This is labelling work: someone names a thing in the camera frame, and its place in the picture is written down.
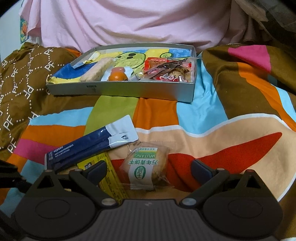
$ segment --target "orange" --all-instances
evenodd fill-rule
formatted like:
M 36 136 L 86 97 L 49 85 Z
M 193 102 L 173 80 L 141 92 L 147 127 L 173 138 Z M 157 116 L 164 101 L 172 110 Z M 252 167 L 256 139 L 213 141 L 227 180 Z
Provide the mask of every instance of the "orange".
M 128 80 L 128 77 L 123 72 L 115 72 L 115 73 L 112 72 L 108 80 L 109 81 L 125 81 L 125 80 Z

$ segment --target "triangular cutout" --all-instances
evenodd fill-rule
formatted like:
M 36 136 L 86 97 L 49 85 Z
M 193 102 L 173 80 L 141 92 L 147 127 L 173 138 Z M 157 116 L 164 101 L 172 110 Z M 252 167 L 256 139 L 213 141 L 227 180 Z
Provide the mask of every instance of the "triangular cutout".
M 258 184 L 257 180 L 255 179 L 255 177 L 251 176 L 248 180 L 247 183 L 247 188 L 258 188 L 260 189 L 260 185 Z
M 50 176 L 45 176 L 37 188 L 52 188 L 54 183 Z

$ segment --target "multicolored fabric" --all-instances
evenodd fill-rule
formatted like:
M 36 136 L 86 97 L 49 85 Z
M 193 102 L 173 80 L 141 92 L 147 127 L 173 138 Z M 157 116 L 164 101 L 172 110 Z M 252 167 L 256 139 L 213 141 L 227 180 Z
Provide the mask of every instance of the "multicolored fabric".
M 275 47 L 238 44 L 207 49 L 201 57 L 191 104 L 101 96 L 94 107 L 30 120 L 8 162 L 34 182 L 46 152 L 129 114 L 140 141 L 170 143 L 167 178 L 175 186 L 135 198 L 178 201 L 197 189 L 194 158 L 231 173 L 252 168 L 283 208 L 277 238 L 296 237 L 296 60 Z M 118 170 L 127 146 L 109 155 Z M 14 188 L 1 190 L 0 209 L 11 214 L 22 196 Z

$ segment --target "wall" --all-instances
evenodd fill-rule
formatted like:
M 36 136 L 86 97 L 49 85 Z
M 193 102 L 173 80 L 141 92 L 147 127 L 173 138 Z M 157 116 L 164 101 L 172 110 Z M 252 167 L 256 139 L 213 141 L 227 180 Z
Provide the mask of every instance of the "wall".
M 0 18 L 1 61 L 3 61 L 14 50 L 19 49 L 21 47 L 19 17 L 21 4 L 22 1 L 18 1 Z

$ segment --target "long narrow packet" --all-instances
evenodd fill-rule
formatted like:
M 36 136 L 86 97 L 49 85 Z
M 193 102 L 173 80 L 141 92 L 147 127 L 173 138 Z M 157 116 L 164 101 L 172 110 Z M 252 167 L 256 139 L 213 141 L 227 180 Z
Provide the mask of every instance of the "long narrow packet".
M 61 146 L 44 157 L 45 169 L 58 173 L 91 156 L 138 140 L 131 117 L 114 121 L 75 141 Z

